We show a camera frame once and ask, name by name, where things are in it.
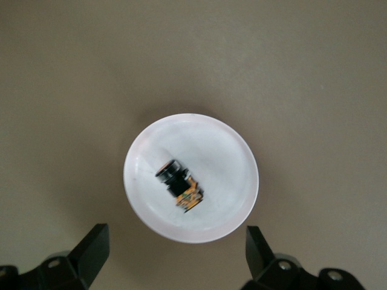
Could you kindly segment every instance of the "screw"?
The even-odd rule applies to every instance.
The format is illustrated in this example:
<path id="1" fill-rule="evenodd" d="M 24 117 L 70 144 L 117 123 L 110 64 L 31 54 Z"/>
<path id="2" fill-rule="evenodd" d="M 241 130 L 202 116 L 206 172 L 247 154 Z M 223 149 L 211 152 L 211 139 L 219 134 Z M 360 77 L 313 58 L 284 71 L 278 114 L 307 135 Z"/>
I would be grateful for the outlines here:
<path id="1" fill-rule="evenodd" d="M 337 271 L 329 271 L 328 272 L 328 276 L 334 280 L 334 281 L 341 281 L 343 280 L 343 276 L 341 276 L 341 274 Z"/>
<path id="2" fill-rule="evenodd" d="M 288 271 L 288 270 L 291 269 L 291 265 L 290 265 L 288 262 L 286 262 L 286 261 L 280 261 L 280 262 L 278 263 L 278 265 L 279 265 L 279 267 L 280 267 L 282 270 Z"/>
<path id="3" fill-rule="evenodd" d="M 52 260 L 50 263 L 48 263 L 48 267 L 49 268 L 54 268 L 54 267 L 57 267 L 57 265 L 60 264 L 60 260 L 59 259 L 55 259 L 55 260 Z"/>

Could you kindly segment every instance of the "round plate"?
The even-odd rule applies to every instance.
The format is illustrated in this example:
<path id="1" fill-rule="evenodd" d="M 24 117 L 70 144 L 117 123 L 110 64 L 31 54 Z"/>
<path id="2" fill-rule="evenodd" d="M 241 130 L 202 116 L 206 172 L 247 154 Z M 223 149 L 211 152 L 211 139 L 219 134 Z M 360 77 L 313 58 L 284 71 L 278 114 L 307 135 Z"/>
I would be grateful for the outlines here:
<path id="1" fill-rule="evenodd" d="M 156 172 L 178 160 L 204 190 L 188 212 L 176 206 Z M 230 126 L 198 114 L 172 115 L 148 126 L 125 159 L 123 180 L 137 216 L 158 234 L 186 243 L 219 239 L 238 228 L 258 195 L 252 151 Z"/>

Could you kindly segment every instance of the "metal bolt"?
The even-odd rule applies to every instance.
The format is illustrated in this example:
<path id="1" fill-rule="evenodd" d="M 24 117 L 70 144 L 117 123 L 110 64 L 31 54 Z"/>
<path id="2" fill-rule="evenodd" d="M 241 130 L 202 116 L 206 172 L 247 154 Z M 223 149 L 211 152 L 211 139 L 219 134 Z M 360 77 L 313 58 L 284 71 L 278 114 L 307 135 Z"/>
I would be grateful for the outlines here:
<path id="1" fill-rule="evenodd" d="M 328 276 L 334 280 L 334 281 L 341 281 L 343 280 L 343 276 L 341 276 L 341 274 L 337 271 L 329 271 L 328 272 Z"/>
<path id="2" fill-rule="evenodd" d="M 280 267 L 282 270 L 288 271 L 288 270 L 291 269 L 291 265 L 290 265 L 288 262 L 286 262 L 286 261 L 280 261 L 280 262 L 278 263 L 278 265 L 279 265 L 279 267 Z"/>
<path id="3" fill-rule="evenodd" d="M 57 267 L 57 265 L 60 264 L 60 260 L 59 259 L 55 259 L 55 260 L 52 260 L 50 263 L 48 263 L 48 267 L 49 268 L 54 268 L 54 267 Z"/>

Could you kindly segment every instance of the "beige surface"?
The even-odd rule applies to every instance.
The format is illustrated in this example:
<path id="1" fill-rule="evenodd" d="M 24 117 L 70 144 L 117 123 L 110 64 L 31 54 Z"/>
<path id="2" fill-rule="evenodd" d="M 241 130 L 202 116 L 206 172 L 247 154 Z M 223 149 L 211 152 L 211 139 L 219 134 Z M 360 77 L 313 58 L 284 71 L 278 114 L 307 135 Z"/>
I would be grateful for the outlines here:
<path id="1" fill-rule="evenodd" d="M 239 289 L 253 224 L 386 289 L 387 5 L 291 2 L 0 1 L 0 264 L 108 222 L 91 289 Z M 123 189 L 135 136 L 180 112 L 234 127 L 260 170 L 248 220 L 204 245 L 153 233 Z"/>

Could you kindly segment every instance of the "white plate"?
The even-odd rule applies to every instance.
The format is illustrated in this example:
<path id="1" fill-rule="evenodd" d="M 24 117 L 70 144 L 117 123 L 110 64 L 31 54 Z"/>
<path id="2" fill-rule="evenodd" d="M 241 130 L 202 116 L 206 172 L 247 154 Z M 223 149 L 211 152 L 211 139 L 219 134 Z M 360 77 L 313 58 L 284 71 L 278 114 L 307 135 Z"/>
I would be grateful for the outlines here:
<path id="1" fill-rule="evenodd" d="M 203 201 L 187 213 L 155 177 L 171 159 L 187 167 L 204 190 Z M 242 137 L 198 114 L 172 115 L 141 132 L 126 156 L 123 180 L 137 216 L 158 234 L 186 243 L 210 242 L 238 228 L 259 185 L 254 156 Z"/>

